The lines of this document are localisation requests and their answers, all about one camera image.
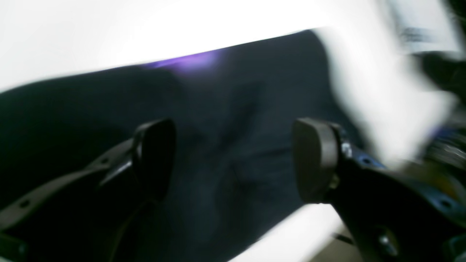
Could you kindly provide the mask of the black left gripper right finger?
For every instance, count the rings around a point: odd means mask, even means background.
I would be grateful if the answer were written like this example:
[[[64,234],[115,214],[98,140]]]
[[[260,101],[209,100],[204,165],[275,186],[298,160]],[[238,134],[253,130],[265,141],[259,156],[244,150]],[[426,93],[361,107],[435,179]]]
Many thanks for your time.
[[[331,204],[365,262],[465,261],[465,130],[441,129],[402,172],[311,118],[293,123],[292,149],[302,200]]]

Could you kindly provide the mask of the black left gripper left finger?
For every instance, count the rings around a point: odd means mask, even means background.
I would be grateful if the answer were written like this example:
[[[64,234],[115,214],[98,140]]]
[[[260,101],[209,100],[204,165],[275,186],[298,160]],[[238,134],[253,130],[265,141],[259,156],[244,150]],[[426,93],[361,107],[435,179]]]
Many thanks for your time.
[[[1,261],[113,262],[133,217],[166,196],[175,151],[173,121],[148,122],[82,170],[22,195],[1,210]]]

